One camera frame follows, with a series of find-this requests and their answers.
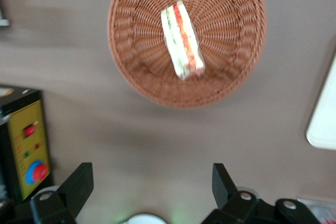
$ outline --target white object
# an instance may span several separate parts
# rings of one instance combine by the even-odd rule
[[[3,19],[1,9],[0,9],[0,26],[9,26],[9,20]]]
[[[167,224],[167,222],[154,215],[140,214],[134,215],[124,224]]]
[[[336,150],[336,55],[307,130],[317,148]]]

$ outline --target white plate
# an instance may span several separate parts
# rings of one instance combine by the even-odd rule
[[[314,147],[336,150],[336,55],[306,136]]]

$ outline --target sandwich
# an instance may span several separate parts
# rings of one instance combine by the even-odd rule
[[[183,2],[177,1],[163,10],[161,23],[176,75],[181,80],[190,76],[200,77],[205,70],[205,63]]]

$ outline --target woven basket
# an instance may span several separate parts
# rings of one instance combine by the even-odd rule
[[[196,108],[232,94],[247,79],[266,35],[264,0],[182,0],[199,38],[206,70],[180,80],[167,50],[160,13],[178,0],[112,0],[108,40],[130,85],[148,99]]]

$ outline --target black device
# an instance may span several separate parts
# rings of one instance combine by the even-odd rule
[[[1,224],[74,224],[93,191],[92,163],[82,163],[57,189],[44,191],[15,206],[0,200]]]
[[[218,209],[202,224],[320,224],[297,200],[278,199],[272,206],[248,191],[238,191],[223,164],[213,166],[212,191]]]
[[[53,183],[41,91],[0,84],[0,198],[20,204]]]
[[[302,203],[279,199],[275,206],[238,191],[223,164],[214,164],[213,194],[218,206],[202,224],[319,224]],[[74,224],[93,190],[92,164],[82,163],[56,191],[38,194],[24,205],[0,201],[0,223]]]

